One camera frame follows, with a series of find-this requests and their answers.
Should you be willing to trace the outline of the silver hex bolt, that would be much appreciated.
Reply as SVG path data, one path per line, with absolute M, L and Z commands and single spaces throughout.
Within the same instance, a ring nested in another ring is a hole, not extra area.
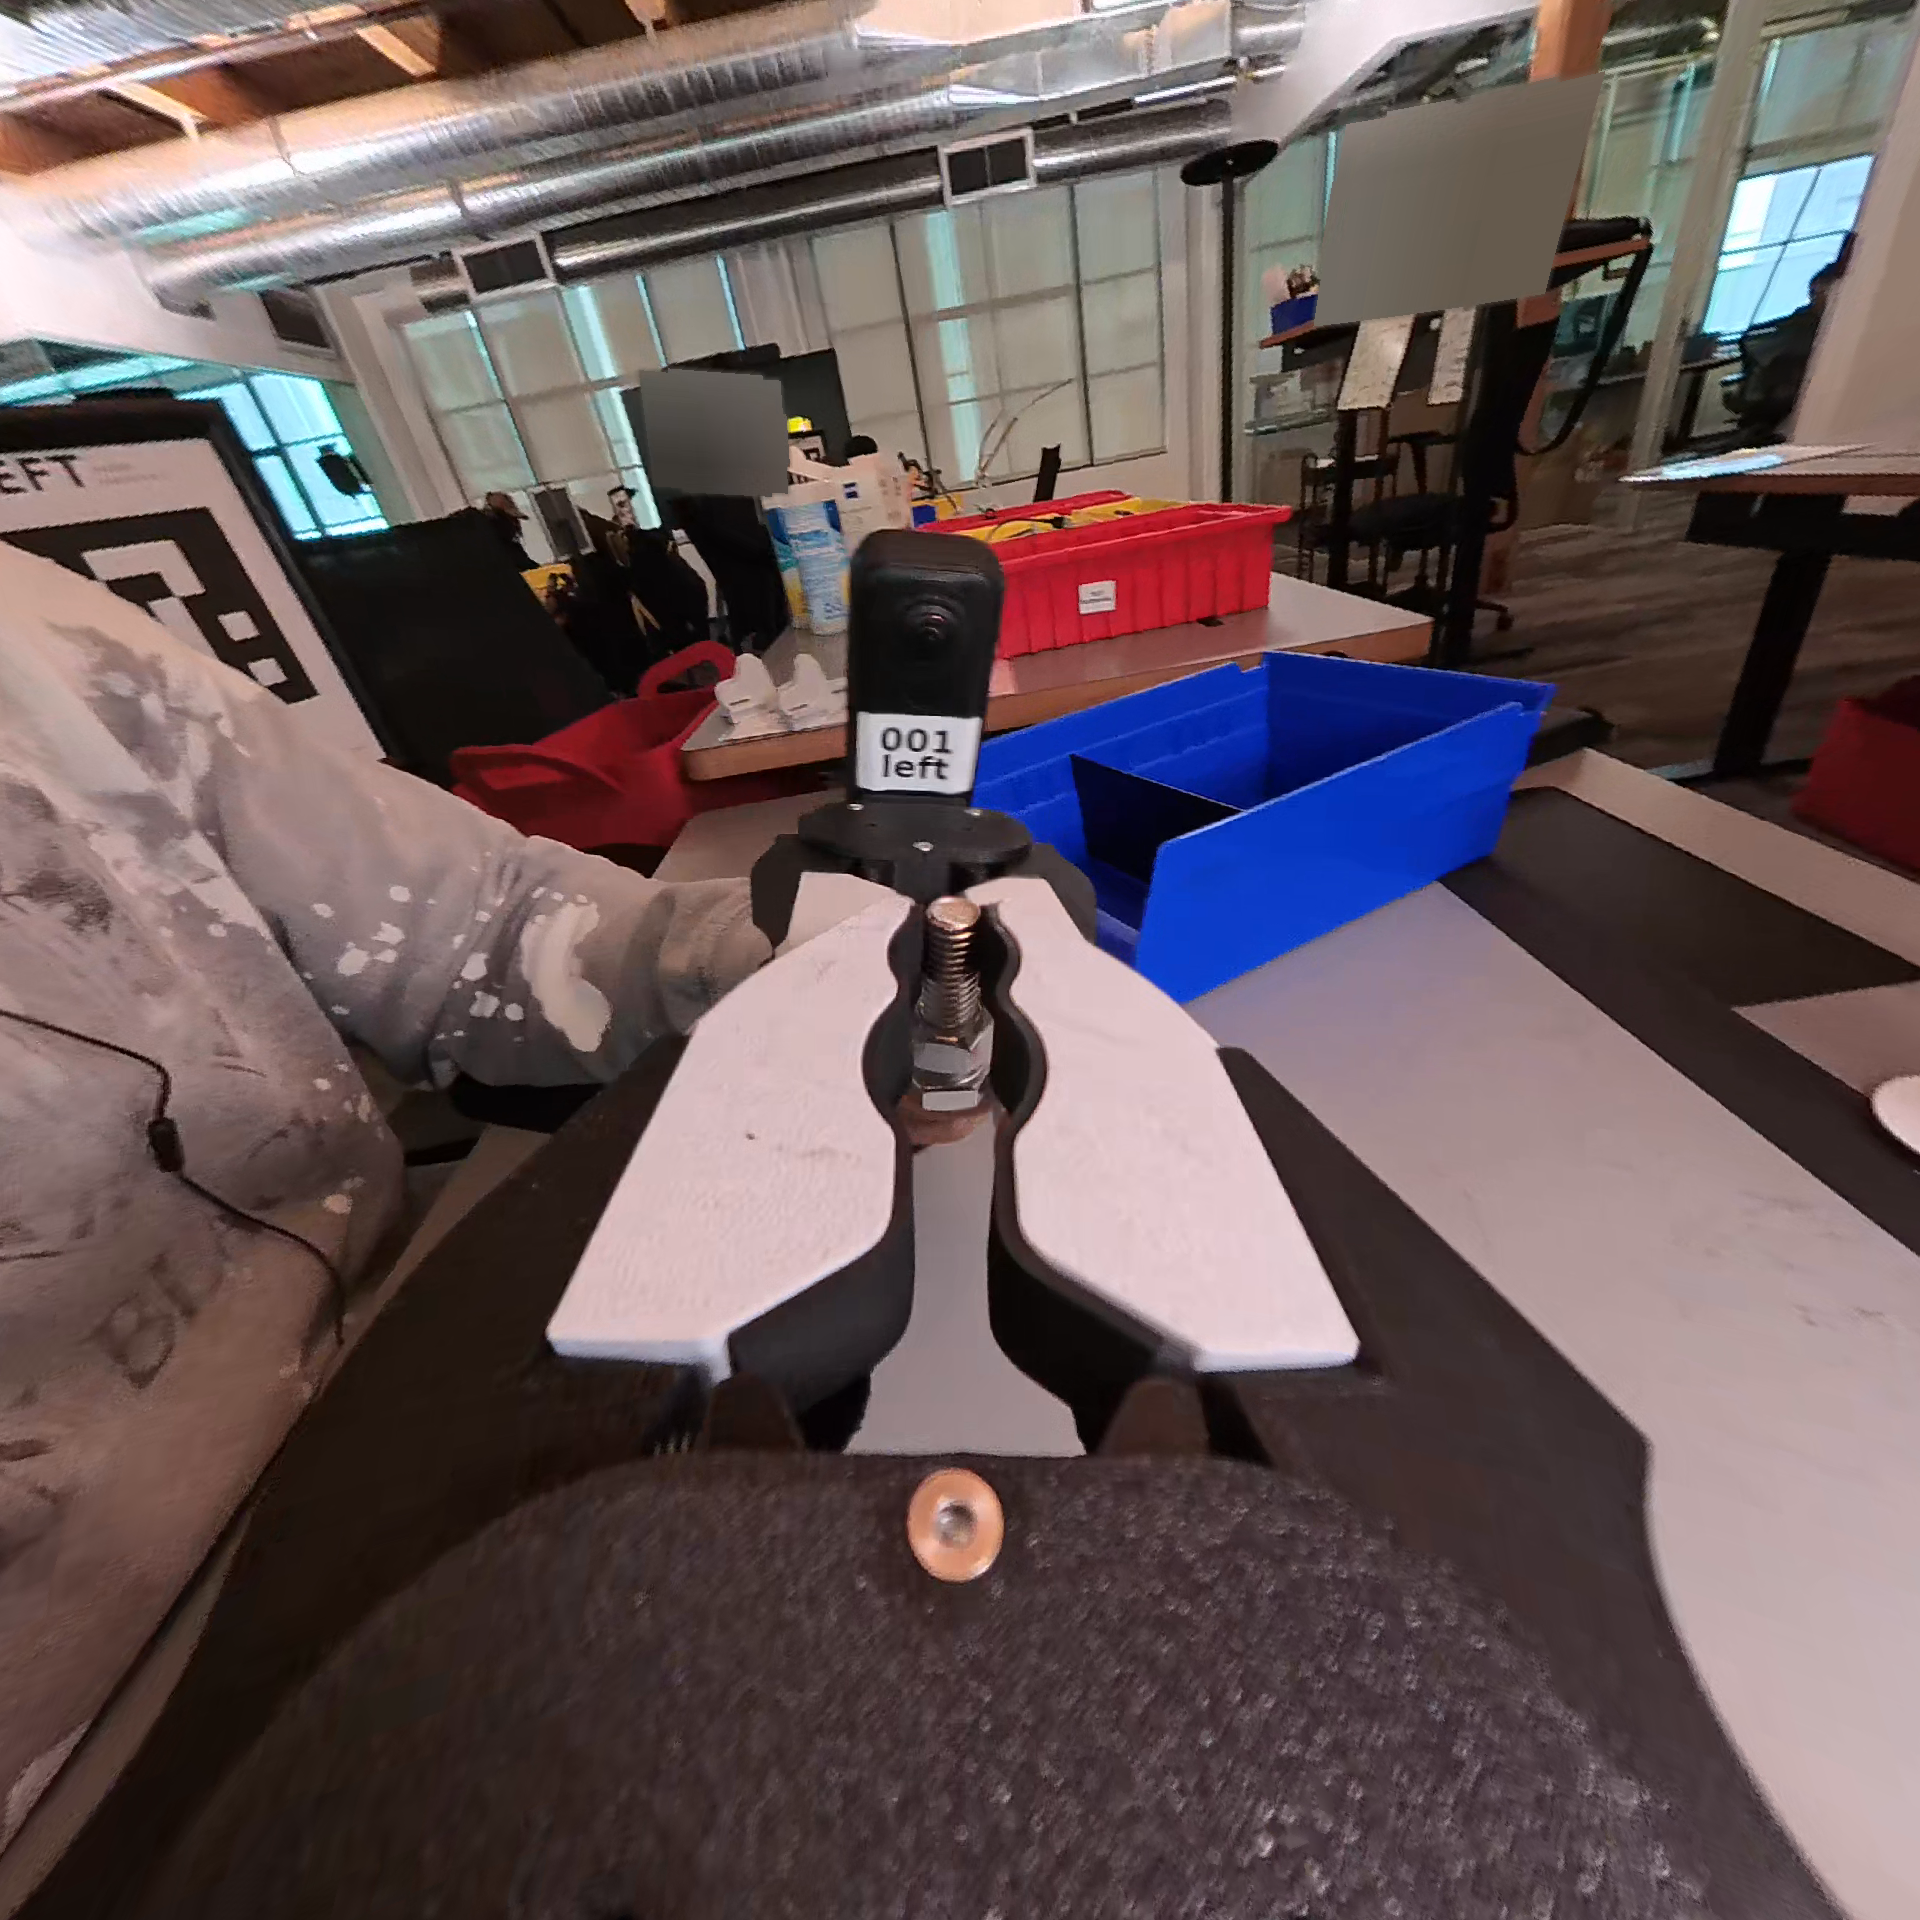
M 921 979 L 915 1006 L 953 1010 L 983 1006 L 983 979 L 972 963 L 972 934 L 983 927 L 983 911 L 963 898 L 944 893 L 924 901 L 921 911 Z M 908 1042 L 908 1088 L 929 1111 L 969 1111 L 983 1102 L 991 1083 L 995 1048 L 987 1056 L 953 1056 L 953 1054 L 915 1054 Z

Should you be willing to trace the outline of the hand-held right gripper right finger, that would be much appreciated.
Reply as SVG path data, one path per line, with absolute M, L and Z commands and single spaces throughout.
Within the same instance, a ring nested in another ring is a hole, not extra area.
M 1102 946 L 1004 951 L 1004 1039 L 1037 1046 L 1009 1139 L 1013 1248 L 1189 1373 L 1358 1362 L 1213 1039 Z

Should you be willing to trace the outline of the hanging paper sheets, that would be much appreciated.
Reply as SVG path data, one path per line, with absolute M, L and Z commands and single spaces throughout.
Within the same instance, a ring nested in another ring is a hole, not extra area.
M 1462 402 L 1470 386 L 1474 343 L 1475 309 L 1363 319 L 1358 325 L 1331 411 L 1387 411 L 1387 402 L 1404 390 L 1404 369 L 1415 349 L 1430 353 L 1423 400 L 1431 406 Z

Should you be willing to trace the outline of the black gold jacket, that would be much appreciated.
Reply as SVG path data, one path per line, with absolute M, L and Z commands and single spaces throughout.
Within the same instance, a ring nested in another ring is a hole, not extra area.
M 705 584 L 673 537 L 643 527 L 629 488 L 610 488 L 610 510 L 581 510 L 587 541 L 569 564 L 562 628 L 599 684 L 629 700 L 637 680 L 705 639 Z

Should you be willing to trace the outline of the black standing desk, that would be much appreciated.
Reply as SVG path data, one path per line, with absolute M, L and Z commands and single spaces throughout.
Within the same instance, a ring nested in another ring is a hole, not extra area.
M 1475 668 L 1475 620 L 1498 636 L 1514 613 L 1483 593 L 1498 536 L 1520 523 L 1520 464 L 1569 443 L 1623 337 L 1652 265 L 1652 218 L 1581 215 L 1561 226 L 1543 297 L 1498 298 L 1454 319 L 1422 310 L 1379 406 L 1331 406 L 1331 450 L 1302 464 L 1298 575 L 1430 620 L 1431 668 Z M 1527 443 L 1526 418 L 1553 359 L 1565 290 L 1588 271 L 1620 277 L 1599 309 L 1599 337 L 1553 440 Z M 1430 375 L 1463 343 L 1447 431 L 1391 431 L 1404 369 L 1430 353 Z

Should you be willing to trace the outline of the white cardboard box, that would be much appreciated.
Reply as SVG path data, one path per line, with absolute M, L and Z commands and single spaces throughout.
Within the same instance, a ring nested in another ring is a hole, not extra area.
M 904 470 L 879 450 L 820 464 L 800 446 L 787 446 L 787 491 L 775 504 L 782 510 L 820 508 L 846 556 L 879 530 L 915 530 Z

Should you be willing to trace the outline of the grey splattered sweatshirt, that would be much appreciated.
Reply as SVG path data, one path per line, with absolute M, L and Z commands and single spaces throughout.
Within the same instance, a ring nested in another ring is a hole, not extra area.
M 315 1398 L 396 1143 L 223 855 L 327 749 L 5 551 L 5 1848 Z

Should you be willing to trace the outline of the wipes canister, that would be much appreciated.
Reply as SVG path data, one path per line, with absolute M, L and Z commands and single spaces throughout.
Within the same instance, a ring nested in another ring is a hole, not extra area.
M 792 484 L 763 498 L 788 621 L 840 636 L 848 621 L 848 541 L 831 484 Z

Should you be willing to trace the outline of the yellow plastic bin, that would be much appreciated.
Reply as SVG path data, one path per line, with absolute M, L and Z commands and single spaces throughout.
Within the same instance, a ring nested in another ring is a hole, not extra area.
M 983 537 L 983 541 L 1013 541 L 1013 537 L 1081 530 L 1081 527 L 1096 527 L 1096 523 L 1112 523 L 1112 520 L 1160 514 L 1160 510 L 1172 510 L 1172 508 L 1180 508 L 1180 504 L 1096 491 L 1096 495 L 1070 495 L 1070 498 L 1057 498 L 1057 504 L 1004 508 L 1004 510 L 991 510 L 991 514 L 948 514 L 948 520 L 937 523 L 937 530 Z

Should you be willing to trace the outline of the black bin divider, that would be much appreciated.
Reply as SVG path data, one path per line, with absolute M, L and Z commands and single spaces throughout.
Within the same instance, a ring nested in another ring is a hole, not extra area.
M 1070 780 L 1085 841 L 1081 871 L 1093 881 L 1096 911 L 1122 927 L 1140 921 L 1165 841 L 1241 814 L 1233 802 L 1089 754 L 1070 754 Z

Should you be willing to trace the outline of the blue plastic bin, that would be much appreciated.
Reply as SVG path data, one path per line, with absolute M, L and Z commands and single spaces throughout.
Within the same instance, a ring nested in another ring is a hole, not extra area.
M 1483 857 L 1547 704 L 1547 684 L 1263 653 L 999 733 L 972 800 L 1078 871 L 1070 754 L 1241 808 L 1160 845 L 1136 927 L 1096 911 L 1093 943 L 1189 1003 Z

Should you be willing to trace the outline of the red floor bin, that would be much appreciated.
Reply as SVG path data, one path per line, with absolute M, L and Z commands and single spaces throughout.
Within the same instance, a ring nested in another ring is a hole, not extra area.
M 1914 673 L 1836 704 L 1792 814 L 1914 873 Z

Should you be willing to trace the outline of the wooden table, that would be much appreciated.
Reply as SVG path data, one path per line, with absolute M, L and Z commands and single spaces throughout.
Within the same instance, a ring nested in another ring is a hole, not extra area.
M 1828 567 L 1836 557 L 1914 567 L 1914 450 L 1862 443 L 1769 443 L 1623 470 L 1636 491 L 1693 491 L 1683 537 L 1773 556 L 1760 613 L 1720 718 L 1712 757 L 1665 766 L 1683 788 L 1802 770 L 1769 757 Z

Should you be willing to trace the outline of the black floor lamp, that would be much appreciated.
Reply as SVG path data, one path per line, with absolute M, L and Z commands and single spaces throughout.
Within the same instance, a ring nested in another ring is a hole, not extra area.
M 1213 498 L 1233 504 L 1233 464 L 1237 464 L 1237 225 L 1241 189 L 1258 181 L 1278 161 L 1278 138 L 1233 138 L 1180 166 L 1180 184 L 1194 190 L 1213 190 L 1218 215 L 1218 290 L 1213 290 Z

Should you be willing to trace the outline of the red tote bag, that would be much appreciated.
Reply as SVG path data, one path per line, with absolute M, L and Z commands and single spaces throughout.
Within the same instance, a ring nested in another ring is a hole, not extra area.
M 629 700 L 530 748 L 449 749 L 449 789 L 526 837 L 574 849 L 665 849 L 701 810 L 681 774 L 681 748 L 734 673 L 723 643 L 694 643 L 659 660 Z

